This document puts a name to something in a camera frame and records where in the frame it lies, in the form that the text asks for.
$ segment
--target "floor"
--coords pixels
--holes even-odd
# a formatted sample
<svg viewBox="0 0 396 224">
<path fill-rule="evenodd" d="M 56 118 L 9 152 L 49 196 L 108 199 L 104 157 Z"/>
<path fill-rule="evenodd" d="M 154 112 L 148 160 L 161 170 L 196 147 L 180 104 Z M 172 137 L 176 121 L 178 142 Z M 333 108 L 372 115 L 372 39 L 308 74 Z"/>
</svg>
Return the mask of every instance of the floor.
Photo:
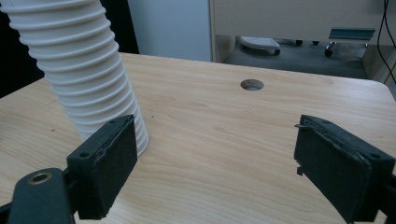
<svg viewBox="0 0 396 224">
<path fill-rule="evenodd" d="M 273 51 L 249 49 L 240 44 L 236 38 L 235 49 L 224 61 L 228 64 L 272 68 L 311 74 L 321 74 L 335 77 L 352 77 L 367 79 L 361 58 L 365 46 L 360 44 L 336 44 L 332 56 L 326 57 L 324 51 L 328 43 L 320 42 L 314 45 L 304 41 L 296 46 L 295 40 L 276 39 L 280 45 L 280 54 Z M 396 100 L 396 85 L 390 90 Z"/>
</svg>

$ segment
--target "wooden table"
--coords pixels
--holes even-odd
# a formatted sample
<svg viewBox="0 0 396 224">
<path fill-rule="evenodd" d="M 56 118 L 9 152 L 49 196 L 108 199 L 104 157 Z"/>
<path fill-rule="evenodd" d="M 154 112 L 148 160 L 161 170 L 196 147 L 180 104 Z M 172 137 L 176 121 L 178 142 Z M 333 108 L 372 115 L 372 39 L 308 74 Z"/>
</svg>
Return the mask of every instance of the wooden table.
<svg viewBox="0 0 396 224">
<path fill-rule="evenodd" d="M 396 157 L 396 104 L 380 83 L 123 56 L 149 145 L 108 217 L 93 223 L 343 223 L 296 174 L 293 126 L 302 114 L 328 119 Z M 243 90 L 247 78 L 264 88 Z M 80 141 L 45 80 L 2 98 L 0 204 L 23 176 L 64 169 Z"/>
</svg>

